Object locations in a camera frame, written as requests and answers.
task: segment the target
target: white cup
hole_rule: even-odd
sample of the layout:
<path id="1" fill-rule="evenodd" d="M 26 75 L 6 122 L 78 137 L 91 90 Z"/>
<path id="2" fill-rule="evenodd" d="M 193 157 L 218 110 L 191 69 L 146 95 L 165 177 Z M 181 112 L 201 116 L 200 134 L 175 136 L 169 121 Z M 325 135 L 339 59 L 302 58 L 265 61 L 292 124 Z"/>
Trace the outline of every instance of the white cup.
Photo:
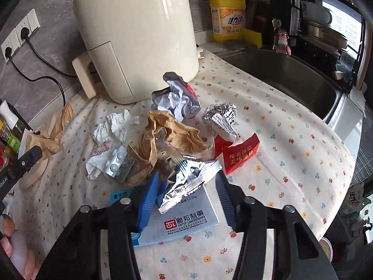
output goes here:
<path id="1" fill-rule="evenodd" d="M 330 26 L 332 13 L 329 9 L 319 4 L 302 1 L 303 18 L 321 25 Z"/>

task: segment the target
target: yellow dish soap bottle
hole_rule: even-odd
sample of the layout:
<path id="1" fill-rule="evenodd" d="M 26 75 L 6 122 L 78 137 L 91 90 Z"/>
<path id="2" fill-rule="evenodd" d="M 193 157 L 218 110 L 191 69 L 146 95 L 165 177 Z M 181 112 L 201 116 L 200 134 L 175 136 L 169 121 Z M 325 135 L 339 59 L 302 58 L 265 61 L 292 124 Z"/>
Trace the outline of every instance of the yellow dish soap bottle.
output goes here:
<path id="1" fill-rule="evenodd" d="M 210 0 L 213 36 L 216 42 L 243 39 L 245 0 Z"/>

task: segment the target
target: cream-colored air fryer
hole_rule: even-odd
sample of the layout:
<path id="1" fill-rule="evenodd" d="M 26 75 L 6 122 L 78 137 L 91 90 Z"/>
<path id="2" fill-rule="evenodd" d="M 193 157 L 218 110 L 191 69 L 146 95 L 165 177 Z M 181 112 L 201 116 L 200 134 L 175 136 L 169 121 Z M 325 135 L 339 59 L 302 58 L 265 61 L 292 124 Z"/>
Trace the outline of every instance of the cream-colored air fryer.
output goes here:
<path id="1" fill-rule="evenodd" d="M 87 48 L 73 66 L 88 98 L 96 95 L 92 61 L 109 96 L 120 104 L 151 97 L 167 87 L 162 76 L 184 81 L 198 71 L 189 0 L 74 0 Z"/>

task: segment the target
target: kitchen sink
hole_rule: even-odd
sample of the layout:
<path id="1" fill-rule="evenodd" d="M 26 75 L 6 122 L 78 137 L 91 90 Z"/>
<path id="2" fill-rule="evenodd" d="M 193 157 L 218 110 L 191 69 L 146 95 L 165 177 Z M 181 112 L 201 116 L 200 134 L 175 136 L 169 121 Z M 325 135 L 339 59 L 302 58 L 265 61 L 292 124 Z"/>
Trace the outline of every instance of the kitchen sink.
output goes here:
<path id="1" fill-rule="evenodd" d="M 342 91 L 329 78 L 295 57 L 267 49 L 223 51 L 217 56 L 277 88 L 329 123 Z"/>

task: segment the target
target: white bottle cap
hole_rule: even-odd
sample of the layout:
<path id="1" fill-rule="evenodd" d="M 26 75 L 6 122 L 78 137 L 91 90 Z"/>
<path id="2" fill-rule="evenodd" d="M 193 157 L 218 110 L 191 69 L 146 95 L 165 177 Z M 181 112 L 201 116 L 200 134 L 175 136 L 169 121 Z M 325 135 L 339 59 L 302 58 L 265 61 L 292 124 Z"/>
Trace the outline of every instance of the white bottle cap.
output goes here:
<path id="1" fill-rule="evenodd" d="M 6 103 L 5 100 L 0 105 L 0 115 L 4 117 L 10 130 L 12 130 L 18 121 L 18 117 L 12 113 L 12 111 L 9 109 L 8 103 Z"/>

